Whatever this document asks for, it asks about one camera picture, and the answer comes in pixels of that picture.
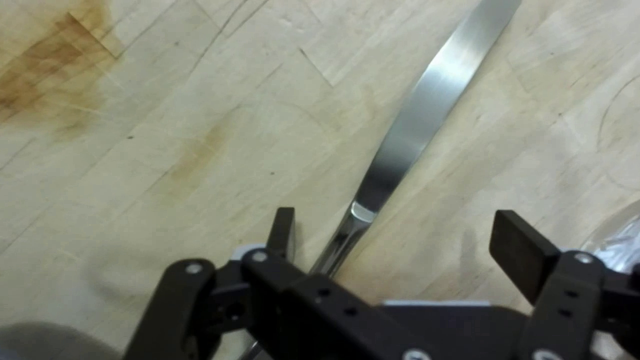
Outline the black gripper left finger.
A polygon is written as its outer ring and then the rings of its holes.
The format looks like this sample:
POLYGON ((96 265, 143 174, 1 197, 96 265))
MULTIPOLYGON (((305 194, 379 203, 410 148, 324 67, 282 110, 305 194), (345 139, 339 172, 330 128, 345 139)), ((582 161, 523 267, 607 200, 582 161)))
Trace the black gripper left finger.
POLYGON ((292 208, 277 208, 264 246, 216 268, 205 258, 169 265, 121 360, 211 360, 228 332, 247 330, 274 360, 294 360, 282 294, 297 277, 289 265, 292 208))

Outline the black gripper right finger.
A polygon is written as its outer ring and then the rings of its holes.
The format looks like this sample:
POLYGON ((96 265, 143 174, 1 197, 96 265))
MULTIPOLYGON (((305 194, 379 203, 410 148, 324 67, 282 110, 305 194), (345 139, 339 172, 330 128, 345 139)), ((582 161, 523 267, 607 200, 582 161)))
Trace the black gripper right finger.
POLYGON ((496 210, 490 256, 532 305, 518 360, 596 360, 605 332, 640 359, 640 274, 607 268, 591 253, 559 251, 514 210, 496 210))

